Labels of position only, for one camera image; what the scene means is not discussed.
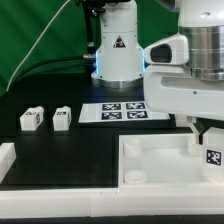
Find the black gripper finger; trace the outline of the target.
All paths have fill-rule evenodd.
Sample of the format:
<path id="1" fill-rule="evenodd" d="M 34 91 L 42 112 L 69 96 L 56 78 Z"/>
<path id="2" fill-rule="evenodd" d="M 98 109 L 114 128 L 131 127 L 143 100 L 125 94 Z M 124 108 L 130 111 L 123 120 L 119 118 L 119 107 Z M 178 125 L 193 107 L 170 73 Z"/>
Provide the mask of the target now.
<path id="1" fill-rule="evenodd" d="M 194 136 L 196 137 L 196 143 L 202 144 L 203 131 L 204 131 L 203 125 L 199 121 L 195 121 L 195 122 L 188 122 L 188 126 L 191 129 L 191 131 L 194 133 Z"/>

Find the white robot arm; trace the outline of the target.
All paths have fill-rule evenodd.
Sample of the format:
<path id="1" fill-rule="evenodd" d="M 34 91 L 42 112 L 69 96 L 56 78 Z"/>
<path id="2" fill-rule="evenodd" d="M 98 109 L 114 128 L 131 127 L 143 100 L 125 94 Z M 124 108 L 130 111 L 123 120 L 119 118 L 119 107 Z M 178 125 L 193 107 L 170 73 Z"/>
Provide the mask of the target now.
<path id="1" fill-rule="evenodd" d="M 153 112 L 224 121 L 224 0 L 156 1 L 179 14 L 178 32 L 146 48 L 136 37 L 135 0 L 93 1 L 101 23 L 93 82 L 142 81 Z"/>

